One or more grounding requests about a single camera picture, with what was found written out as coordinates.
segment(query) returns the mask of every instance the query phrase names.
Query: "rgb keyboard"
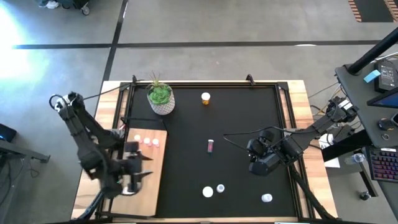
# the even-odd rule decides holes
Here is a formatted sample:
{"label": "rgb keyboard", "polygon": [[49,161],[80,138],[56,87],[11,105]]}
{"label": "rgb keyboard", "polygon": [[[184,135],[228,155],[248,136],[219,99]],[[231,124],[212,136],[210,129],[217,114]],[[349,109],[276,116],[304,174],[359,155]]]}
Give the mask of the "rgb keyboard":
{"label": "rgb keyboard", "polygon": [[368,162],[373,180],[398,182],[398,153],[371,149]]}

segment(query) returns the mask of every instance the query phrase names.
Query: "desk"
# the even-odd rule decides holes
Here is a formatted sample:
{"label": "desk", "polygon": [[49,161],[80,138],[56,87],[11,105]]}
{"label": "desk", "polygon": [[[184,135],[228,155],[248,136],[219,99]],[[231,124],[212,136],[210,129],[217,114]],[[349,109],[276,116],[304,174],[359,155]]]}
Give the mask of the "desk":
{"label": "desk", "polygon": [[[222,82],[236,82],[242,83],[241,81],[212,81],[214,83]],[[304,82],[301,80],[289,80],[289,81],[257,81],[256,83],[262,82],[287,82],[289,86],[290,100],[292,102],[292,110],[294,112],[295,122],[298,128],[306,128],[309,124],[313,123],[312,114],[307,99],[307,93],[305,91]],[[108,91],[112,88],[120,86],[121,82],[108,81],[103,83],[101,92]],[[107,94],[101,95],[98,103],[98,109],[96,112],[96,120],[106,129],[112,127],[116,102],[118,100],[118,90],[111,91]],[[282,106],[286,123],[289,124],[289,111],[287,109],[286,97],[281,93]],[[126,97],[123,97],[121,113],[124,112],[126,106]],[[305,163],[305,170],[309,186],[320,203],[326,208],[326,210],[333,216],[337,216],[333,196],[331,194],[326,169],[323,164],[322,153],[319,149],[308,148],[303,156]],[[90,180],[84,173],[81,175],[80,184],[76,193],[76,200],[73,207],[72,218],[78,217],[85,208],[94,199],[96,193],[99,191],[98,181]],[[307,204],[303,193],[300,191],[300,202],[303,215],[308,216]],[[134,200],[134,197],[124,197],[123,200]],[[273,221],[295,221],[296,217],[242,217],[242,218],[164,218],[150,220],[151,222],[273,222]],[[116,218],[116,222],[142,222],[145,220],[131,220],[125,218]]]}

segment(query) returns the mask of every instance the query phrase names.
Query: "black table surface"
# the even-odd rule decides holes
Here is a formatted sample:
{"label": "black table surface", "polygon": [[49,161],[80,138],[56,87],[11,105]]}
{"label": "black table surface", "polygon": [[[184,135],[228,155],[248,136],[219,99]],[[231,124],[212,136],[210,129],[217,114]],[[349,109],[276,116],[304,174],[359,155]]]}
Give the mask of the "black table surface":
{"label": "black table surface", "polygon": [[[362,69],[359,76],[354,76],[349,74],[345,67],[339,67],[336,68],[336,74],[351,103],[359,108],[358,116],[373,145],[378,148],[395,147],[398,146],[398,128],[392,131],[383,131],[378,128],[377,122],[381,118],[391,118],[398,110],[395,108],[368,106],[367,104],[368,100],[380,95],[380,93],[374,91],[373,82],[366,83],[363,80],[373,70],[374,65],[370,64]],[[384,140],[381,137],[382,134],[388,134],[390,138]]]}
{"label": "black table surface", "polygon": [[[147,100],[147,90],[134,92],[131,116],[163,119],[168,136],[160,181],[156,217],[296,217],[289,173],[280,166],[267,177],[248,170],[249,157],[223,139],[224,133],[245,132],[279,126],[275,89],[264,88],[174,88],[175,108],[166,115],[155,114]],[[211,95],[210,104],[201,103],[201,94]],[[161,123],[132,121],[131,128],[162,129]],[[275,132],[275,141],[280,133]],[[246,147],[258,134],[231,136]],[[208,140],[213,153],[207,153]],[[216,192],[223,184],[225,191]],[[202,195],[210,186],[214,194]],[[264,203],[261,195],[271,194]]]}

